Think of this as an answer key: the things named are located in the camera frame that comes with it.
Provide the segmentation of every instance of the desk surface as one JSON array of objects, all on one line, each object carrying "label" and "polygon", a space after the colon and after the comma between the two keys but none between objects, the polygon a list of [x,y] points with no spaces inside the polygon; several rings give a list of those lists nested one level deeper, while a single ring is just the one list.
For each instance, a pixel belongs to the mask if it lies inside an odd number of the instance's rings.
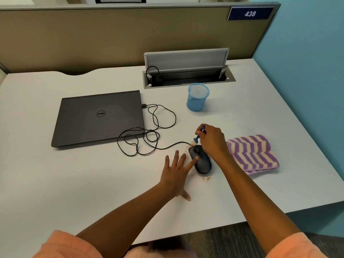
[{"label": "desk surface", "polygon": [[[50,233],[76,234],[114,208],[155,185],[164,156],[124,156],[116,143],[68,150],[50,146],[61,98],[140,90],[142,103],[162,104],[177,124],[159,130],[160,147],[192,142],[205,122],[226,139],[262,134],[281,168],[252,179],[284,211],[344,200],[344,182],[253,59],[228,61],[236,82],[209,84],[203,112],[186,108],[188,86],[143,89],[144,67],[98,69],[80,76],[17,73],[0,86],[1,257],[30,257]],[[161,125],[173,118],[159,115]],[[144,110],[146,127],[153,127]],[[144,142],[140,150],[149,150]],[[217,165],[208,178],[192,169],[186,182],[192,201],[174,198],[148,223],[135,243],[245,220]]]}]

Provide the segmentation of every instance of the black cable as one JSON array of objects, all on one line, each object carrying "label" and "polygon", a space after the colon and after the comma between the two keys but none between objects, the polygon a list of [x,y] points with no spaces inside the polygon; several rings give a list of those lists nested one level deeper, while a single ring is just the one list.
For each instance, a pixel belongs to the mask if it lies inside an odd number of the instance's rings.
[{"label": "black cable", "polygon": [[158,78],[160,78],[160,71],[159,71],[159,69],[157,68],[157,66],[149,66],[147,69],[146,69],[146,77],[147,77],[147,71],[148,71],[148,69],[149,68],[151,68],[151,67],[154,67],[154,68],[156,68],[157,69],[157,76],[158,76]]},{"label": "black cable", "polygon": [[[158,147],[157,147],[157,142],[158,142],[158,140],[159,140],[159,138],[160,138],[160,134],[159,134],[156,130],[159,129],[159,128],[160,128],[160,129],[169,129],[169,128],[173,127],[173,126],[176,124],[176,122],[177,122],[177,116],[175,115],[175,113],[174,113],[172,110],[169,110],[168,108],[165,108],[165,107],[162,106],[162,105],[149,104],[149,105],[147,105],[147,106],[149,106],[149,107],[148,107],[148,112],[149,112],[150,114],[152,114],[153,123],[154,123],[154,125],[157,126],[157,128],[156,128],[156,129],[144,129],[144,128],[140,128],[140,127],[135,127],[135,128],[131,128],[131,129],[124,130],[124,131],[118,136],[118,138],[117,138],[117,145],[118,145],[119,149],[120,149],[126,156],[136,156],[137,154],[139,154],[139,155],[141,155],[141,156],[148,156],[148,155],[152,154],[156,149],[165,150],[165,149],[169,149],[170,147],[173,147],[173,146],[175,146],[175,145],[177,145],[177,144],[181,144],[181,143],[185,143],[185,144],[191,145],[190,143],[187,143],[187,142],[184,142],[184,141],[180,141],[180,142],[174,143],[174,144],[172,144],[172,145],[170,145],[170,146],[168,146],[168,147],[162,148],[162,149],[161,149],[161,148],[158,148]],[[155,111],[158,109],[159,106],[163,107],[164,109],[167,109],[169,112],[172,112],[172,113],[174,114],[174,123],[173,123],[171,126],[168,126],[168,127],[159,126],[159,120],[157,119],[157,116],[155,115]],[[151,112],[149,109],[150,109],[150,108],[153,108],[153,107],[155,107],[155,109],[154,109],[153,112]],[[146,142],[146,144],[148,144],[150,147],[153,148],[153,150],[150,151],[150,152],[148,152],[148,153],[140,153],[140,152],[139,152],[139,139],[137,138],[137,136],[135,136],[135,135],[133,135],[133,134],[126,134],[126,135],[123,137],[123,138],[124,138],[124,141],[125,141],[127,144],[129,144],[129,145],[135,145],[135,146],[136,146],[136,153],[133,154],[133,155],[129,155],[129,154],[127,154],[126,152],[124,152],[123,149],[121,148],[121,146],[119,145],[118,140],[119,140],[119,138],[120,138],[125,132],[128,132],[128,131],[144,131],[143,139],[144,139],[144,141]],[[151,134],[151,133],[155,135],[155,139],[153,139],[153,140],[150,140],[150,139],[148,138],[148,135]],[[136,143],[129,143],[129,142],[126,140],[127,137],[134,137],[134,138],[136,139]]]}]

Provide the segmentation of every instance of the laptop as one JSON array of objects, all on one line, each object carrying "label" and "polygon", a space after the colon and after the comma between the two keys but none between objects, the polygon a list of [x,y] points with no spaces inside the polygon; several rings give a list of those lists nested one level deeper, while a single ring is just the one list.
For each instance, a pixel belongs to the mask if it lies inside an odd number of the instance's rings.
[{"label": "laptop", "polygon": [[[144,128],[140,91],[63,98],[52,147],[118,138],[127,129]],[[130,131],[122,135],[140,135]]]}]

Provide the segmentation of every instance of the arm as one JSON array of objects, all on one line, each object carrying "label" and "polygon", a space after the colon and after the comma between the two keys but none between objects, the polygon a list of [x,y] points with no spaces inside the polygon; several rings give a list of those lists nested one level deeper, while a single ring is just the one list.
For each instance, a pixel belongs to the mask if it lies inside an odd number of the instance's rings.
[{"label": "arm", "polygon": [[169,156],[166,156],[161,179],[156,186],[108,213],[77,234],[77,237],[92,244],[103,258],[122,257],[143,228],[168,201],[178,195],[191,200],[184,190],[184,184],[197,159],[184,167],[185,158],[183,154],[178,162],[179,152],[176,151],[170,166]]},{"label": "arm", "polygon": [[223,171],[243,215],[268,253],[288,236],[300,232],[297,226],[269,199],[230,155],[221,129],[205,125],[205,133],[196,130],[204,151]]}]

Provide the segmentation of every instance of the striped towel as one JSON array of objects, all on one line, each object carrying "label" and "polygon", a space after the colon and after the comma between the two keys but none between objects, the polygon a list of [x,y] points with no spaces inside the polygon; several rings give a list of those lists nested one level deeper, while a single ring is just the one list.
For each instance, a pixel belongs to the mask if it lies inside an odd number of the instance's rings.
[{"label": "striped towel", "polygon": [[279,168],[270,143],[262,135],[230,139],[227,147],[234,160],[248,175]]}]

